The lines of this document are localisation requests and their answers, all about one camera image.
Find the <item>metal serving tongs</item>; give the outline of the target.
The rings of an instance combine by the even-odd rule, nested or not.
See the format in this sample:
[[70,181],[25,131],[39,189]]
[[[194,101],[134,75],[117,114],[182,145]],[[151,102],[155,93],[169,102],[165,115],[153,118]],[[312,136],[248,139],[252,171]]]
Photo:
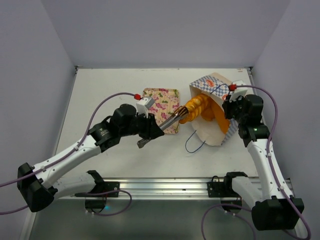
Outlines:
[[[159,125],[159,128],[164,132],[164,130],[171,127],[174,123],[184,119],[188,115],[188,113],[189,111],[186,106],[178,107],[167,120],[165,120],[163,123]],[[142,138],[137,142],[137,146],[139,149],[141,149],[150,141],[151,141],[150,139]]]

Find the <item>blue checkered paper bag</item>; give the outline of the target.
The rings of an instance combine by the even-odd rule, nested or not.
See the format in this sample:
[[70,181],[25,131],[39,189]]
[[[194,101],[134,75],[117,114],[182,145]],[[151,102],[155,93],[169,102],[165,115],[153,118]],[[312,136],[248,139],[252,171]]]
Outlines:
[[188,115],[180,124],[191,123],[194,133],[208,146],[220,147],[238,131],[235,120],[225,118],[223,102],[229,95],[229,81],[217,72],[189,84]]

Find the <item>twisted fake bread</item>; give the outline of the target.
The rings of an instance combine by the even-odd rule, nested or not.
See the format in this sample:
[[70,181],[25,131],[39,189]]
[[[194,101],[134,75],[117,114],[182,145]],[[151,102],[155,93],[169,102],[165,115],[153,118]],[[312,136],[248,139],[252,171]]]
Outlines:
[[206,94],[198,94],[191,98],[184,106],[188,109],[188,115],[179,120],[180,124],[185,124],[187,122],[192,122],[197,117],[201,116],[201,113],[208,107],[212,105],[214,101],[211,97]]

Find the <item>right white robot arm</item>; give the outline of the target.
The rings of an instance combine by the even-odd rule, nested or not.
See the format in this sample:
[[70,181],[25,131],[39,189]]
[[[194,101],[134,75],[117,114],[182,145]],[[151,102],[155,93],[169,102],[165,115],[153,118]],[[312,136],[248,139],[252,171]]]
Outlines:
[[278,166],[273,146],[268,142],[270,131],[262,123],[263,99],[254,94],[228,95],[222,104],[228,120],[238,124],[238,134],[253,159],[260,188],[255,187],[244,173],[227,173],[229,180],[223,183],[227,196],[240,195],[251,209],[255,228],[266,230],[292,230],[305,206],[288,187]]

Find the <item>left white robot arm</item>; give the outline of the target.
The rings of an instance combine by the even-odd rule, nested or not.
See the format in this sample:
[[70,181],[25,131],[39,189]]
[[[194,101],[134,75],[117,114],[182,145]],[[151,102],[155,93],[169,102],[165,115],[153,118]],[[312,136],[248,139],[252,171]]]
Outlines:
[[39,212],[53,201],[68,195],[99,196],[107,186],[95,170],[65,178],[64,175],[84,161],[118,145],[121,138],[138,135],[154,140],[164,135],[152,113],[138,113],[130,104],[122,104],[113,115],[89,129],[84,137],[57,155],[31,166],[22,164],[17,171],[17,188],[31,212]]

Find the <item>long fake baguette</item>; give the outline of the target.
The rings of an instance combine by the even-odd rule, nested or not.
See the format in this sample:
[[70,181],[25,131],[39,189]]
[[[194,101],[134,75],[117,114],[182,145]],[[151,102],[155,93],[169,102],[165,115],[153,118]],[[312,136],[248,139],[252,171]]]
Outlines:
[[224,111],[220,108],[220,106],[215,101],[211,105],[213,105],[214,112],[215,112],[215,119],[219,125],[219,128],[226,135],[229,130],[230,121],[225,118]]

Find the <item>floral rectangular tray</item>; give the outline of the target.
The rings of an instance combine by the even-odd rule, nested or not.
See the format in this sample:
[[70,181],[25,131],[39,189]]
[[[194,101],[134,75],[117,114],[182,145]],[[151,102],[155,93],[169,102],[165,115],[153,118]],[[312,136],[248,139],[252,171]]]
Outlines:
[[155,103],[149,109],[149,113],[154,114],[159,126],[167,120],[180,106],[180,92],[173,88],[145,88],[143,97],[152,97]]

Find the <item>aluminium mounting rail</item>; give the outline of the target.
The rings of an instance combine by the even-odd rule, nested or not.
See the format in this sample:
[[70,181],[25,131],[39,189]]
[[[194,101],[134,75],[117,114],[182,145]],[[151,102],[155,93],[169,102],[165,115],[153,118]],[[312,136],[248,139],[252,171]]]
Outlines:
[[[206,200],[222,199],[232,200],[235,197],[215,198],[208,197],[207,182],[211,178],[103,178],[104,182],[119,182],[118,198],[121,200],[130,199],[130,196],[123,192],[130,193],[132,200]],[[62,187],[62,193],[56,193],[54,199],[61,198],[102,198],[86,196],[82,193],[87,189],[91,180],[85,180],[84,176],[63,177],[59,180],[58,187]]]

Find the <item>left black base bracket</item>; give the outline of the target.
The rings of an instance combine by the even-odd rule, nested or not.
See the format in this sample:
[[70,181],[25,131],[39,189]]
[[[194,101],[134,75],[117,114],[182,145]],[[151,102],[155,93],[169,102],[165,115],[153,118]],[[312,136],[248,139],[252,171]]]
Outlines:
[[[105,192],[111,192],[120,189],[120,183],[118,181],[105,181],[104,183],[99,183],[95,186],[89,194],[100,194]],[[119,196],[118,192],[112,192],[105,195],[95,195],[95,197],[106,197],[106,198],[117,198]]]

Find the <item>black base bracket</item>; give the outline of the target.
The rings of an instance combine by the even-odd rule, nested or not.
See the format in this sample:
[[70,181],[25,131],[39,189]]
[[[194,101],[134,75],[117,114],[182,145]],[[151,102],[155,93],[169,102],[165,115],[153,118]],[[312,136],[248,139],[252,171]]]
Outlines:
[[224,178],[213,176],[206,183],[209,198],[239,198],[240,195],[232,189],[232,177],[226,175]]
[[[95,186],[89,194],[100,194],[105,192],[111,192],[120,189],[120,183],[118,181],[105,181],[104,183],[99,183]],[[106,197],[106,198],[117,198],[119,196],[118,192],[112,192],[105,195],[95,195],[95,197]]]

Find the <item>right black base bracket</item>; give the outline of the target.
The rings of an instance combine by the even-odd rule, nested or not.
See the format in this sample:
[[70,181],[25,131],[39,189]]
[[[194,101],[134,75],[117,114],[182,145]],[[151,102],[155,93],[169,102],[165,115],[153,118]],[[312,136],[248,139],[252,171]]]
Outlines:
[[240,195],[232,189],[232,177],[226,175],[224,178],[213,176],[206,183],[209,198],[239,198]]

